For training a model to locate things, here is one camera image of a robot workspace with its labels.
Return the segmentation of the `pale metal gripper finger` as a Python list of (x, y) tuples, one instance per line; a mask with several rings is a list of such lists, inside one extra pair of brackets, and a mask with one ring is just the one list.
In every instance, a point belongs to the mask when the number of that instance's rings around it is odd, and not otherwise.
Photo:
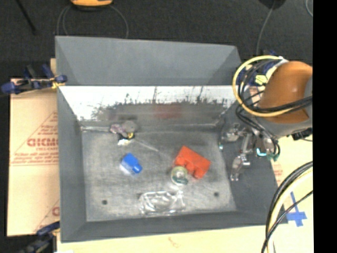
[(234, 158), (230, 174), (231, 181), (238, 181), (240, 174), (251, 166), (250, 161), (245, 153), (241, 153)]
[(219, 136), (219, 149), (224, 150), (226, 143), (236, 142), (240, 137), (246, 134), (245, 130), (239, 130), (236, 127), (222, 128)]

